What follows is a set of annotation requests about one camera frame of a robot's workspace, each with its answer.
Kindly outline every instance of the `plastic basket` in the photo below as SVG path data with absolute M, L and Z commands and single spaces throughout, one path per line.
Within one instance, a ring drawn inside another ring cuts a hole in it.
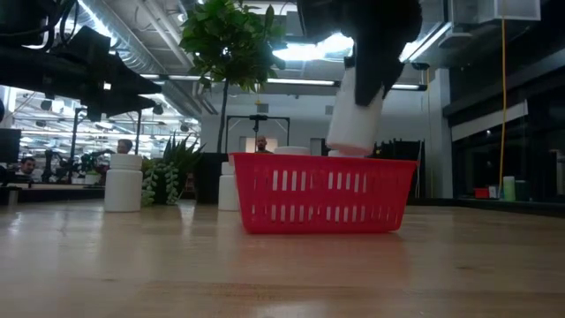
M 415 162 L 233 154 L 250 233 L 378 233 L 403 220 Z

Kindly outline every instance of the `red basket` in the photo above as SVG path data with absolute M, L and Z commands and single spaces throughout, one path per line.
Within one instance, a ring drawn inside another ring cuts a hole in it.
M 233 154 L 250 233 L 378 233 L 403 220 L 415 162 Z

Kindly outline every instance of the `table surface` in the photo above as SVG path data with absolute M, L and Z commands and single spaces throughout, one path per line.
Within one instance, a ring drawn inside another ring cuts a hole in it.
M 408 207 L 392 234 L 250 236 L 189 201 L 0 212 L 0 317 L 565 317 L 557 218 Z

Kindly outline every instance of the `green plant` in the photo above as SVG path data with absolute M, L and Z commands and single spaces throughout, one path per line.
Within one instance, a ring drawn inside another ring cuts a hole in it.
M 198 139 L 190 147 L 186 142 L 188 135 L 177 143 L 176 134 L 169 138 L 162 159 L 145 163 L 143 192 L 141 203 L 144 206 L 157 204 L 175 204 L 185 186 L 186 175 L 192 171 L 201 157 L 202 147 L 196 148 Z
M 274 25 L 275 10 L 267 8 L 265 18 L 250 12 L 255 7 L 238 0 L 208 0 L 195 4 L 186 13 L 183 39 L 179 46 L 193 55 L 191 73 L 200 76 L 204 88 L 211 82 L 223 85 L 222 114 L 217 152 L 222 152 L 228 88 L 238 85 L 244 91 L 257 92 L 269 77 L 276 78 L 271 68 L 284 70 L 284 61 L 273 55 L 273 49 L 283 49 L 284 29 Z

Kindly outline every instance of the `computer monitor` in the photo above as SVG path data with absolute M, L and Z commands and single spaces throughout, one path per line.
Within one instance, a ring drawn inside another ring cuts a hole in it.
M 0 163 L 17 163 L 19 157 L 19 129 L 0 129 Z

